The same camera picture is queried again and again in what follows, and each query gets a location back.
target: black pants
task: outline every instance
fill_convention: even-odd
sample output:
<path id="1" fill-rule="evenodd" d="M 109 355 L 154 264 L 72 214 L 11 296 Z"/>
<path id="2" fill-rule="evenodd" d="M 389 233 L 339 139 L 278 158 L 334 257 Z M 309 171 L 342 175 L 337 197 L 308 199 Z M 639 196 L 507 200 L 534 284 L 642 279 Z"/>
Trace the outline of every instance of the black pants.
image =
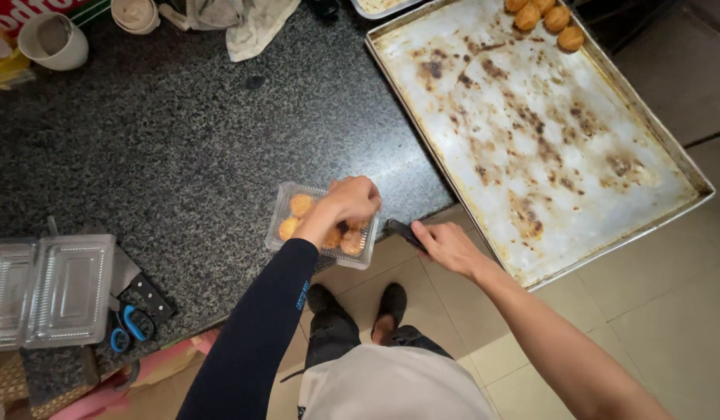
<path id="1" fill-rule="evenodd" d="M 333 308 L 321 310 L 311 321 L 306 369 L 329 360 L 339 359 L 358 345 L 360 345 L 360 330 L 350 314 Z M 411 325 L 397 328 L 389 346 L 423 348 L 452 359 L 446 350 Z"/>

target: fried ball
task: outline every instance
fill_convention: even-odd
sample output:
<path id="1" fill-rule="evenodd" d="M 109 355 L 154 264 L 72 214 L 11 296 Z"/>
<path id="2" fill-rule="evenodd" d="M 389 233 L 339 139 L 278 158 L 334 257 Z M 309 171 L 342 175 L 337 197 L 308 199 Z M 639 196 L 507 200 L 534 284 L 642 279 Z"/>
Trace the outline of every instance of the fried ball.
<path id="1" fill-rule="evenodd" d="M 557 44 L 567 51 L 577 51 L 583 45 L 583 31 L 577 26 L 568 26 L 557 37 Z"/>
<path id="2" fill-rule="evenodd" d="M 339 246 L 339 242 L 341 242 L 341 240 L 342 232 L 339 230 L 338 227 L 334 226 L 329 230 L 329 233 L 327 233 L 327 237 L 323 240 L 321 247 L 336 248 Z"/>
<path id="3" fill-rule="evenodd" d="M 362 234 L 357 230 L 348 230 L 339 243 L 346 254 L 357 255 L 362 251 Z"/>
<path id="4" fill-rule="evenodd" d="M 554 7 L 544 17 L 544 26 L 550 32 L 560 32 L 570 23 L 570 7 L 559 6 Z"/>
<path id="5" fill-rule="evenodd" d="M 529 0 L 505 0 L 505 10 L 514 14 L 523 9 L 528 2 Z"/>
<path id="6" fill-rule="evenodd" d="M 303 217 L 308 213 L 313 205 L 311 196 L 305 194 L 295 194 L 290 199 L 290 211 L 297 218 Z"/>
<path id="7" fill-rule="evenodd" d="M 351 230 L 363 230 L 370 223 L 370 219 L 365 220 L 346 220 L 347 227 Z"/>
<path id="8" fill-rule="evenodd" d="M 539 9 L 541 16 L 548 14 L 554 7 L 554 0 L 531 0 L 531 2 Z"/>
<path id="9" fill-rule="evenodd" d="M 515 26 L 522 31 L 530 31 L 541 18 L 542 14 L 539 13 L 539 9 L 532 2 L 529 2 L 515 15 Z"/>
<path id="10" fill-rule="evenodd" d="M 295 232 L 298 224 L 299 220 L 297 219 L 297 217 L 288 217 L 282 223 L 280 223 L 280 228 L 278 229 L 278 232 L 280 233 L 280 239 L 282 241 L 287 241 L 288 239 L 292 238 L 293 232 Z"/>

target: white cup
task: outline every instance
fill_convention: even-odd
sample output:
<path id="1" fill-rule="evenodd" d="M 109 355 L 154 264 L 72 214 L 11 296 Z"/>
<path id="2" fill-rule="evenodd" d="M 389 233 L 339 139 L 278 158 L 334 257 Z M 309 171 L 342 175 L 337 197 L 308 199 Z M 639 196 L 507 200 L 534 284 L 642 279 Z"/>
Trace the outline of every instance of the white cup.
<path id="1" fill-rule="evenodd" d="M 56 54 L 49 55 L 38 40 L 38 27 L 49 19 L 63 19 L 70 28 L 65 46 Z M 51 70 L 72 70 L 82 66 L 87 60 L 87 38 L 70 19 L 56 12 L 42 13 L 33 16 L 20 29 L 18 48 L 37 64 Z"/>
<path id="2" fill-rule="evenodd" d="M 112 17 L 123 30 L 135 35 L 150 33 L 161 23 L 153 0 L 112 0 Z"/>

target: clear plastic container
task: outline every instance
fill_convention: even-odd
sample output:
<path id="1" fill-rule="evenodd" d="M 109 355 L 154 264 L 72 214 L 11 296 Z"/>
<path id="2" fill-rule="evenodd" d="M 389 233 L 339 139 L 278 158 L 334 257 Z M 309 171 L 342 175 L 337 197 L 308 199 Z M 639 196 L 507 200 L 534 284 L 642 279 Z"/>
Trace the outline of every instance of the clear plastic container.
<path id="1" fill-rule="evenodd" d="M 114 266 L 112 234 L 39 241 L 26 348 L 102 341 Z"/>
<path id="2" fill-rule="evenodd" d="M 311 196 L 314 201 L 318 201 L 321 197 L 327 195 L 327 192 L 327 190 L 321 188 L 306 187 L 304 185 L 298 185 L 295 182 L 283 182 L 280 184 L 280 192 L 277 193 L 277 203 L 274 208 L 274 214 L 272 214 L 272 222 L 270 223 L 269 231 L 267 231 L 267 238 L 264 241 L 267 249 L 277 251 L 282 247 L 282 244 L 285 243 L 285 241 L 280 238 L 280 224 L 292 216 L 290 199 L 295 194 L 306 194 Z M 370 257 L 373 255 L 379 217 L 379 213 L 376 213 L 370 220 L 370 223 L 360 231 L 362 235 L 362 250 L 359 254 L 350 255 L 344 253 L 339 247 L 330 249 L 322 248 L 319 253 L 335 258 L 339 265 L 365 270 L 370 265 Z"/>
<path id="3" fill-rule="evenodd" d="M 25 339 L 36 248 L 35 239 L 0 240 L 0 350 Z"/>

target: shoe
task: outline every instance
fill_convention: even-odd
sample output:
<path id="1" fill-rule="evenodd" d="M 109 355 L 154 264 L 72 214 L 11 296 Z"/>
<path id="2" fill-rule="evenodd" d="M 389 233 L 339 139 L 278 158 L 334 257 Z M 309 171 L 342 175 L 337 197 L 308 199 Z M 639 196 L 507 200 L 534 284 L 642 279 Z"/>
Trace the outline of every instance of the shoe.
<path id="1" fill-rule="evenodd" d="M 319 284 L 312 285 L 309 288 L 309 291 L 306 293 L 306 302 L 309 305 L 309 310 L 311 310 L 314 315 L 317 314 L 318 311 L 325 310 L 326 308 L 335 308 L 344 311 L 344 308 L 339 304 L 334 294 Z"/>
<path id="2" fill-rule="evenodd" d="M 404 318 L 406 311 L 406 291 L 399 283 L 391 283 L 386 286 L 381 296 L 381 304 L 378 307 L 378 315 L 376 321 L 384 315 L 391 315 L 393 318 L 393 329 L 397 329 Z M 373 329 L 370 330 L 370 336 L 376 331 L 376 321 L 373 322 Z"/>

